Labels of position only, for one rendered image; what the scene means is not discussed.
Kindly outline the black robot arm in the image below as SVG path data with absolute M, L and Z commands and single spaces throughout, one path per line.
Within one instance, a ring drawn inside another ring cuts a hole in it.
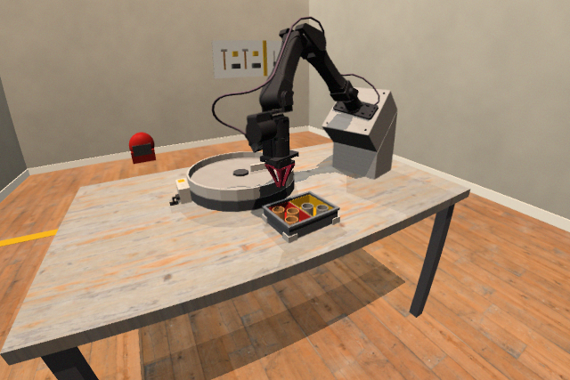
M 278 138 L 289 136 L 289 117 L 274 114 L 293 111 L 293 79 L 300 56 L 311 63 L 325 81 L 330 96 L 336 101 L 334 110 L 371 120 L 379 109 L 378 105 L 359 100 L 357 97 L 359 91 L 353 88 L 349 80 L 342 77 L 330 59 L 325 49 L 325 35 L 319 29 L 303 23 L 292 30 L 294 33 L 289 33 L 289 30 L 290 28 L 285 28 L 279 33 L 282 43 L 277 60 L 280 54 L 281 57 L 273 78 L 262 88 L 259 95 L 262 112 L 247 116 L 248 145 L 253 152 L 262 149 L 263 155 L 271 158 L 273 157 L 271 139 L 276 138 L 278 141 Z

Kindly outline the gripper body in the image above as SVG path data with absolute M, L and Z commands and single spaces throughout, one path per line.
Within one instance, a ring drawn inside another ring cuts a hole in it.
M 272 148 L 273 157 L 261 156 L 260 162 L 264 162 L 267 165 L 274 166 L 274 168 L 282 169 L 285 166 L 289 166 L 295 163 L 292 160 L 294 157 L 298 157 L 298 151 L 289 149 L 289 136 L 285 138 L 272 138 Z

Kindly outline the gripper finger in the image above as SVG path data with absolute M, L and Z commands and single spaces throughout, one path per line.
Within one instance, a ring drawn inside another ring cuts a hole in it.
M 282 185 L 282 182 L 283 182 L 284 175 L 285 175 L 285 173 L 286 173 L 287 167 L 285 166 L 285 167 L 283 167 L 282 169 L 277 169 L 277 168 L 274 168 L 274 166 L 270 166 L 270 165 L 267 165 L 267 164 L 265 164 L 265 167 L 267 168 L 267 170 L 268 170 L 269 173 L 271 174 L 271 176 L 272 176 L 272 178 L 273 178 L 273 180 L 274 180 L 276 186 L 280 188 L 281 185 Z M 276 174 L 275 174 L 275 172 L 274 172 L 273 169 L 277 170 L 277 171 L 280 173 L 280 174 L 279 174 L 279 181 L 277 180 Z
M 289 177 L 289 175 L 290 175 L 290 173 L 291 173 L 291 171 L 292 171 L 292 169 L 293 169 L 294 166 L 295 166 L 295 163 L 292 164 L 292 165 L 287 166 L 287 171 L 286 171 L 286 173 L 285 173 L 285 176 L 284 176 L 284 179 L 283 179 L 283 182 L 282 182 L 282 186 L 285 185 L 285 183 L 286 183 L 286 181 L 288 180 L 288 177 Z M 280 174 L 280 173 L 279 173 L 277 170 L 276 170 L 276 172 L 277 172 L 277 175 L 278 175 L 278 178 L 279 178 L 279 174 Z

